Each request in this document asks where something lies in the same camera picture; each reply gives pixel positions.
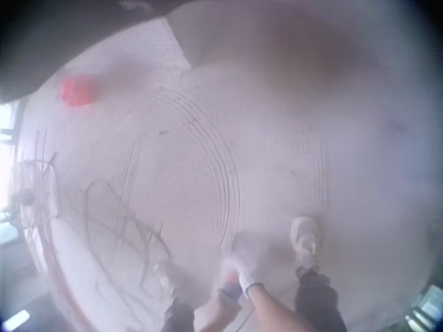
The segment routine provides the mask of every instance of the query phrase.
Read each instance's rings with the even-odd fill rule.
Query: floor
[[[334,6],[189,3],[89,49],[31,96],[19,153],[57,152],[63,212],[49,225],[83,314],[73,320],[158,329],[168,299],[152,264],[175,260],[207,295],[241,231],[270,248],[266,284],[292,307],[288,231],[306,214],[322,225],[322,271],[349,331],[401,317],[434,262],[440,101],[413,26],[388,6]],[[100,78],[95,104],[62,103],[72,72]],[[250,309],[229,331],[255,329]]]

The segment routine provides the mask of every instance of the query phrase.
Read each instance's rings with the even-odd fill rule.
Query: dark pants
[[[296,312],[317,332],[346,332],[345,323],[337,308],[337,292],[329,285],[329,278],[310,271],[300,279],[296,296]],[[161,332],[193,332],[194,311],[175,299],[165,314]]]

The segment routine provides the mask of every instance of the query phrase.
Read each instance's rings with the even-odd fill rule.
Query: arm
[[[200,332],[222,332],[235,320],[242,308],[221,291],[218,292],[217,297],[208,306],[209,323]]]
[[[274,299],[262,285],[250,287],[248,295],[262,332],[315,332],[300,316]]]

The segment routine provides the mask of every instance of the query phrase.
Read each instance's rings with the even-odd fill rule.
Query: red cloth
[[[96,78],[93,75],[70,75],[62,82],[62,99],[71,107],[91,104],[97,98]]]

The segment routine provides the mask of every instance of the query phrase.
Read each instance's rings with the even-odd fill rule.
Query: white glove
[[[239,283],[244,296],[248,299],[248,289],[262,284],[260,281],[259,262],[263,248],[250,234],[237,234],[228,258],[229,264],[239,275]]]

